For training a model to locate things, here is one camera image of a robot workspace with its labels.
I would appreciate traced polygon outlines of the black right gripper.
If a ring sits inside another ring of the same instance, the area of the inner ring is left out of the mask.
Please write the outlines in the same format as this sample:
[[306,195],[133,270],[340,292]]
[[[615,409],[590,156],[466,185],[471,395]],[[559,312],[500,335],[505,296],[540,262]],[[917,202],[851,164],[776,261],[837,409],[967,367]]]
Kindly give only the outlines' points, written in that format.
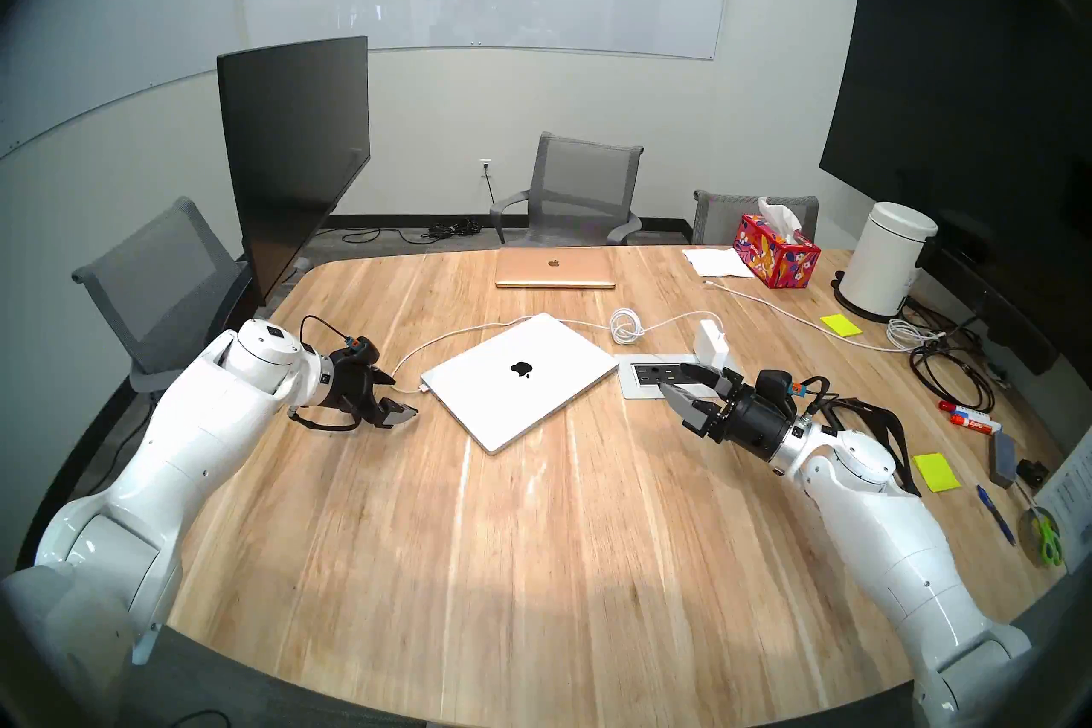
[[716,370],[711,365],[684,362],[681,383],[700,384],[717,396],[726,396],[724,407],[712,399],[696,397],[686,389],[661,383],[661,394],[684,427],[716,443],[729,442],[753,457],[772,464],[797,418],[795,399],[772,399],[746,383],[731,368]]

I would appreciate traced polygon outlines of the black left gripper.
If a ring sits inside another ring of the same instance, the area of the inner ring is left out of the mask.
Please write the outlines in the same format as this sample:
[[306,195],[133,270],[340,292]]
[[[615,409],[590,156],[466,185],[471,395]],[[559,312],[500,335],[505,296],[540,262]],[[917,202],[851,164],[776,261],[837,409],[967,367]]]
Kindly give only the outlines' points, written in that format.
[[357,426],[364,421],[379,429],[393,429],[417,416],[416,408],[390,397],[376,399],[375,385],[394,386],[396,379],[376,365],[334,362],[328,408],[348,414]]

